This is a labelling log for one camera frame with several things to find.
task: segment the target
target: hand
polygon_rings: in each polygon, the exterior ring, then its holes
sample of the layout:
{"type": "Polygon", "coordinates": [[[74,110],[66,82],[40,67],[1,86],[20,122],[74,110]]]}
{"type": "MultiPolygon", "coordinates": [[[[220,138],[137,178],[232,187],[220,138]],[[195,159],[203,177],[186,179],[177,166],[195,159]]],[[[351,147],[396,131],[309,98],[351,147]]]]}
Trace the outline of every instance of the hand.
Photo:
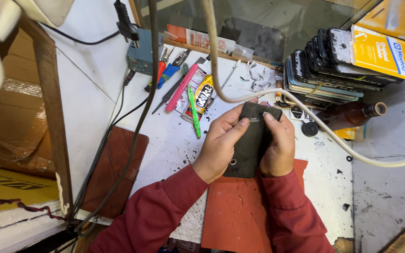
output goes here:
{"type": "MultiPolygon", "coordinates": [[[[257,98],[249,102],[257,103],[257,98]]],[[[212,121],[201,153],[193,163],[193,169],[206,183],[223,175],[233,157],[233,146],[243,136],[249,126],[249,119],[239,119],[244,104],[212,121]]]]}
{"type": "Polygon", "coordinates": [[[267,113],[264,120],[273,141],[260,162],[260,169],[265,177],[287,175],[292,172],[295,159],[295,128],[284,114],[277,121],[267,113]]]}

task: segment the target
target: glass panel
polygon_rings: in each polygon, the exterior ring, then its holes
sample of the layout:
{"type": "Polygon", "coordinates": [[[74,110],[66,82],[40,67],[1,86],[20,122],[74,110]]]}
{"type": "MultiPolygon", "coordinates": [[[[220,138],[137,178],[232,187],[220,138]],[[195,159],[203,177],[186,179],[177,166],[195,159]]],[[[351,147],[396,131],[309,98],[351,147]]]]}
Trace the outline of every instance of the glass panel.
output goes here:
{"type": "MultiPolygon", "coordinates": [[[[135,0],[141,26],[150,29],[147,0],[135,0]]],[[[379,0],[214,0],[219,36],[254,50],[255,59],[280,64],[303,49],[320,28],[340,27],[379,0]]],[[[157,2],[159,31],[167,24],[206,32],[200,0],[157,2]]]]}

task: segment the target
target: brown leather phone case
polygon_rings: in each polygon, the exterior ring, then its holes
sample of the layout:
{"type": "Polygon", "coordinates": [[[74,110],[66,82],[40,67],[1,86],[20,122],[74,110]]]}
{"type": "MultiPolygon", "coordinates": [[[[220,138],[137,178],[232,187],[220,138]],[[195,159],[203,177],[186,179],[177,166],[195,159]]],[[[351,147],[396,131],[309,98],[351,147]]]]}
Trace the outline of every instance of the brown leather phone case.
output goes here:
{"type": "MultiPolygon", "coordinates": [[[[132,131],[117,126],[112,127],[103,152],[99,156],[93,175],[89,180],[81,205],[82,210],[89,212],[96,210],[113,185],[115,185],[115,182],[120,178],[131,154],[133,135],[134,132],[132,131]]],[[[117,189],[98,212],[99,215],[115,219],[123,213],[148,143],[149,138],[146,135],[138,135],[132,163],[117,189]]]]}

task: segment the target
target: red sleeve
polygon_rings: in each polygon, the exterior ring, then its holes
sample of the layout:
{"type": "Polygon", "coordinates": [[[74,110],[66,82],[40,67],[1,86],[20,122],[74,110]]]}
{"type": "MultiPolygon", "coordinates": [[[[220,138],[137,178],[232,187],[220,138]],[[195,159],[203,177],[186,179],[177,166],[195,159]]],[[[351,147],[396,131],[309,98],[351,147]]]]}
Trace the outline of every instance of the red sleeve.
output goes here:
{"type": "Polygon", "coordinates": [[[99,233],[88,252],[157,252],[207,187],[188,165],[140,188],[127,201],[125,214],[99,233]]]}
{"type": "Polygon", "coordinates": [[[262,181],[274,217],[271,227],[276,252],[333,253],[325,235],[327,229],[304,194],[295,171],[262,177],[262,181]]]}

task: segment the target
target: black smartphone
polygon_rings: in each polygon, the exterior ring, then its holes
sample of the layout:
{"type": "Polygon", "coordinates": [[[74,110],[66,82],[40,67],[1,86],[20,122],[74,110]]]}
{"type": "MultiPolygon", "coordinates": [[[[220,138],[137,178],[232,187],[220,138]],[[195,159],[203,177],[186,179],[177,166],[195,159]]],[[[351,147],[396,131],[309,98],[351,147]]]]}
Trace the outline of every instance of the black smartphone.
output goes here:
{"type": "Polygon", "coordinates": [[[265,154],[272,135],[267,128],[263,116],[270,113],[277,120],[281,118],[282,110],[266,105],[246,102],[241,118],[249,118],[250,124],[246,133],[234,145],[232,160],[223,176],[253,178],[260,160],[265,154]]]}

